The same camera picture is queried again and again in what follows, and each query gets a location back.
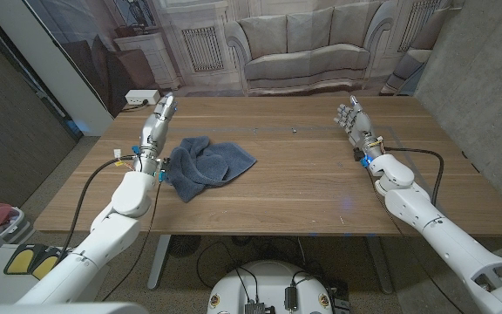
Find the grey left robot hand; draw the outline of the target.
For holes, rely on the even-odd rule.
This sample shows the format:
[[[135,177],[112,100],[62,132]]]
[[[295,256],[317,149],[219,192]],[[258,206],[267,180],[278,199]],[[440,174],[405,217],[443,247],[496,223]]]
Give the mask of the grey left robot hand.
[[[166,143],[168,124],[177,111],[177,101],[169,92],[159,100],[141,130],[139,145],[132,150],[141,157],[157,159]]]

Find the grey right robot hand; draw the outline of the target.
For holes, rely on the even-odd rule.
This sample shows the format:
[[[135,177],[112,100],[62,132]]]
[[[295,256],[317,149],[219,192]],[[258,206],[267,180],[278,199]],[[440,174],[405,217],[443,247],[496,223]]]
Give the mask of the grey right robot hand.
[[[349,142],[356,153],[363,153],[367,160],[374,160],[383,155],[382,140],[377,137],[369,116],[355,96],[350,96],[350,106],[339,105],[335,123],[341,127],[349,137]]]

